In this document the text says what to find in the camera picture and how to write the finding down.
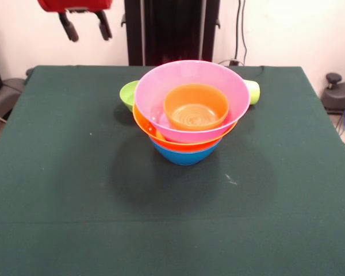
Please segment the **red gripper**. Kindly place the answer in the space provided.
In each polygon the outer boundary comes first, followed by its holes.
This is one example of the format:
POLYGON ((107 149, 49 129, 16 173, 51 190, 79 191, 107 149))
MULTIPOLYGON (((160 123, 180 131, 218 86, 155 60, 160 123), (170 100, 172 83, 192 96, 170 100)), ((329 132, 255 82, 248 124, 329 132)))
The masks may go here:
POLYGON ((46 12, 59 13, 59 20, 66 32, 68 39, 72 42, 79 40, 78 34, 71 21, 68 20, 66 10, 86 10, 95 12, 99 19, 99 29, 105 41, 112 38, 108 19, 103 10, 109 9, 112 0, 38 0, 39 5, 46 12))

